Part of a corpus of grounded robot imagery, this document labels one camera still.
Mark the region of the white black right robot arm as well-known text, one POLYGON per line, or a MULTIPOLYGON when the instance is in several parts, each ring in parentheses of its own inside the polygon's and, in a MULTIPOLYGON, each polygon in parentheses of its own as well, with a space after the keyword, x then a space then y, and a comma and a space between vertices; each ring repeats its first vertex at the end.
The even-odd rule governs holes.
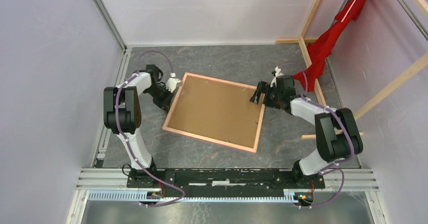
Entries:
POLYGON ((316 149, 296 161, 292 168, 291 180, 298 188, 306 187, 312 177, 324 174, 328 168, 349 161, 363 151, 353 112, 348 108, 323 106, 305 93, 297 94, 292 76, 276 76, 270 83, 258 82, 249 101, 284 110, 314 125, 316 149))

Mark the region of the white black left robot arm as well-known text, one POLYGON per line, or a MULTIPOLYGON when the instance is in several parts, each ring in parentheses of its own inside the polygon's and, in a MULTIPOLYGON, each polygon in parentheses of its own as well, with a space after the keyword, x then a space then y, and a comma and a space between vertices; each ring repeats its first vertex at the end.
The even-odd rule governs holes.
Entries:
POLYGON ((147 65, 144 70, 132 73, 122 84, 103 91, 104 126, 125 146, 131 160, 127 174, 130 186, 150 188, 159 183, 157 168, 140 131, 142 113, 139 97, 150 95, 154 105, 168 113, 181 80, 171 72, 167 82, 162 82, 163 75, 156 65, 147 65))

